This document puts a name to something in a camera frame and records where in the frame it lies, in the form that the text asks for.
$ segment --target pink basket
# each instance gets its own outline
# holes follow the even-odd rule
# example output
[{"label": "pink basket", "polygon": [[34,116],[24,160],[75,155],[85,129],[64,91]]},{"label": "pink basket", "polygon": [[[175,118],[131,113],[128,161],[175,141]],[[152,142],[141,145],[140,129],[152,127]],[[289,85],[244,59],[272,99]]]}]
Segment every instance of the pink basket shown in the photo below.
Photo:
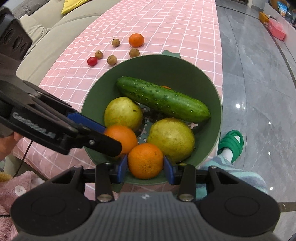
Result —
[{"label": "pink basket", "polygon": [[272,18],[269,19],[268,29],[274,37],[281,41],[283,41],[284,37],[286,36],[286,33],[284,32],[282,25]]}]

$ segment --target cucumber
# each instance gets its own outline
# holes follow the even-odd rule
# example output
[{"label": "cucumber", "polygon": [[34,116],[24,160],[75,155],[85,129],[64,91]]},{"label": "cucumber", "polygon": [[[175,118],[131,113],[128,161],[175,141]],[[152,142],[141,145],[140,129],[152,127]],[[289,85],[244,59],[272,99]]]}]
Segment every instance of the cucumber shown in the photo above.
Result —
[{"label": "cucumber", "polygon": [[211,117],[201,101],[144,80],[123,76],[116,86],[124,96],[170,117],[195,123]]}]

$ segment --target yellow pillow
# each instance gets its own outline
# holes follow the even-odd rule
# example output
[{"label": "yellow pillow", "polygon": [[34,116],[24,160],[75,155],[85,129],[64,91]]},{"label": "yellow pillow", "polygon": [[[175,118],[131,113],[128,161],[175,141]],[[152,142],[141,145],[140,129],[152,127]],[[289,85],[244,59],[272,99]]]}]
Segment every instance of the yellow pillow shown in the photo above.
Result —
[{"label": "yellow pillow", "polygon": [[88,2],[89,0],[65,0],[62,14],[66,14],[81,6],[82,4]]}]

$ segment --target pink fleece clothing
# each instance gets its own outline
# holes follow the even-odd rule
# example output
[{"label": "pink fleece clothing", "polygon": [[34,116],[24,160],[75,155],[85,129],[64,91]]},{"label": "pink fleece clothing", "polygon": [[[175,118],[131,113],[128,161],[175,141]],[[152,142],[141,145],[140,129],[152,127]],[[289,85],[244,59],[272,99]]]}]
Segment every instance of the pink fleece clothing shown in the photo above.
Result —
[{"label": "pink fleece clothing", "polygon": [[[31,171],[26,171],[8,182],[1,182],[0,215],[9,214],[11,205],[19,197],[20,194],[15,191],[15,187],[24,187],[25,192],[28,192],[43,182],[41,178]],[[17,230],[11,218],[0,218],[0,241],[11,241],[15,236],[17,236]]]}]

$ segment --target sofa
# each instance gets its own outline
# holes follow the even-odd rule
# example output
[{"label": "sofa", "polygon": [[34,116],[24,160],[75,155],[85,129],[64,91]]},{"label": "sofa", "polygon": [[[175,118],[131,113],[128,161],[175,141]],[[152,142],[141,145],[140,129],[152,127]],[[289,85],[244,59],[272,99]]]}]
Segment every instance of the sofa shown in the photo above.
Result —
[{"label": "sofa", "polygon": [[[68,45],[120,0],[91,0],[68,14],[61,15],[64,1],[50,0],[32,15],[27,16],[29,20],[41,25],[44,30],[16,72],[20,79],[38,86]],[[30,26],[27,25],[32,21],[22,21],[20,18],[20,22],[30,36]]]}]

